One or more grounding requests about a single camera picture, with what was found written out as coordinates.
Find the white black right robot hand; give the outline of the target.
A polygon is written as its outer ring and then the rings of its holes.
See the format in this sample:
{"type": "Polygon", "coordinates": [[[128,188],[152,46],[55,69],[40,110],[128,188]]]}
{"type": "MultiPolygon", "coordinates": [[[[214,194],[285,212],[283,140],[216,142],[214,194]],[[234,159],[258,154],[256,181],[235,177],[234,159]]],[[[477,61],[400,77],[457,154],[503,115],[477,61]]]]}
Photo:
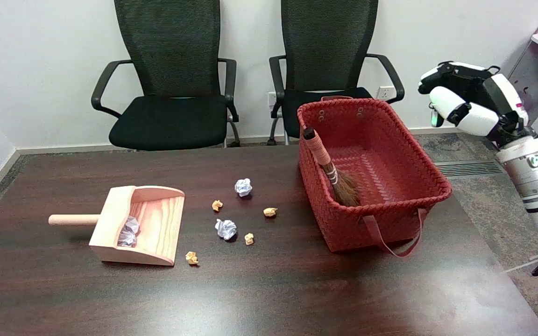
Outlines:
{"type": "Polygon", "coordinates": [[[445,61],[421,76],[418,92],[429,96],[434,128],[447,122],[489,140],[521,137],[527,130],[523,102],[499,66],[445,61]]]}

